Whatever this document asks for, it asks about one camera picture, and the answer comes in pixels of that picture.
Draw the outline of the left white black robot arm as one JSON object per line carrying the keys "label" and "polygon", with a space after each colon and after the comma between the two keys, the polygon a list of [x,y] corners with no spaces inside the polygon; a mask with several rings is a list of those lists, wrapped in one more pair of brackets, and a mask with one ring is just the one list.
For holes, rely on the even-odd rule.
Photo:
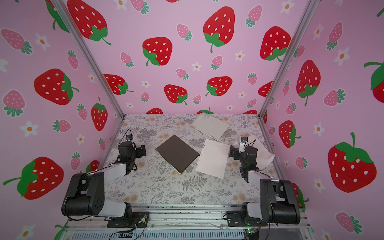
{"label": "left white black robot arm", "polygon": [[100,170],[72,176],[62,214],[72,216],[97,216],[114,219],[130,219],[132,208],[128,203],[118,203],[106,199],[105,186],[117,178],[126,176],[138,169],[135,160],[147,155],[144,145],[137,147],[132,141],[120,143],[116,161]]}

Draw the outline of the white spiral notebook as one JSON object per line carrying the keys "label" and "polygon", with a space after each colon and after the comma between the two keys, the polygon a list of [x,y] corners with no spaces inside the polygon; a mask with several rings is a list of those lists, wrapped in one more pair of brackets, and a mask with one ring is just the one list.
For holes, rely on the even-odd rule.
{"label": "white spiral notebook", "polygon": [[225,131],[229,128],[229,124],[221,121],[208,114],[200,114],[191,124],[191,127],[218,141]]}

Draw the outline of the torn lined paper page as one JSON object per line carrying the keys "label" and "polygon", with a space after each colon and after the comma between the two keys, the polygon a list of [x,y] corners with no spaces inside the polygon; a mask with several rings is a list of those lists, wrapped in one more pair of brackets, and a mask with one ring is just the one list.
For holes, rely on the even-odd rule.
{"label": "torn lined paper page", "polygon": [[241,138],[241,143],[235,142],[232,147],[234,148],[233,158],[234,160],[240,160],[243,161],[243,158],[245,157],[246,150],[245,148],[247,146],[254,147],[258,150],[257,156],[256,156],[256,166],[263,170],[266,168],[275,158],[274,154],[271,154],[265,146],[262,144],[262,142],[257,139],[255,135],[249,136],[248,141],[246,143],[243,143],[243,137]]}

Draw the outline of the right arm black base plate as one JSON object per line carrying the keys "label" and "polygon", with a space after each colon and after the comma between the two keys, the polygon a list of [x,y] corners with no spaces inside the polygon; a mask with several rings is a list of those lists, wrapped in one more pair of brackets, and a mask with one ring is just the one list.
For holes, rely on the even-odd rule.
{"label": "right arm black base plate", "polygon": [[229,227],[266,227],[268,224],[258,218],[251,218],[242,211],[227,211],[223,215]]}

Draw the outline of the dark brown spiral notebook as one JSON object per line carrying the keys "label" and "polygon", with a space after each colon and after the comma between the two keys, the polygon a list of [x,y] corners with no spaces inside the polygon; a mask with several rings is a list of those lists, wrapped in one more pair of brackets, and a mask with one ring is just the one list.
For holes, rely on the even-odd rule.
{"label": "dark brown spiral notebook", "polygon": [[155,150],[179,174],[182,174],[200,156],[197,151],[176,135],[172,135]]}

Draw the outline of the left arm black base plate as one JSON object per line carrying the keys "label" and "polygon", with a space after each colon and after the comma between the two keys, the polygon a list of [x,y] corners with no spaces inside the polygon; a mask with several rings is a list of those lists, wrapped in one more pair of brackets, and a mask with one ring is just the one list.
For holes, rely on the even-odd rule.
{"label": "left arm black base plate", "polygon": [[110,218],[107,228],[146,228],[149,220],[150,212],[132,212],[127,216],[120,218]]}

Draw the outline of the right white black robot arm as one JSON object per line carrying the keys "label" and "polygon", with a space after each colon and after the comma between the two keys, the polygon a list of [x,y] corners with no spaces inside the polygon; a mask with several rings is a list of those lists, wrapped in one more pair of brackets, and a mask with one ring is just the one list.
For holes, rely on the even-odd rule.
{"label": "right white black robot arm", "polygon": [[242,178],[260,188],[260,201],[244,202],[239,211],[228,211],[228,225],[265,227],[268,224],[297,225],[301,214],[292,182],[273,180],[257,167],[258,149],[251,145],[230,147],[229,156],[239,160]]}

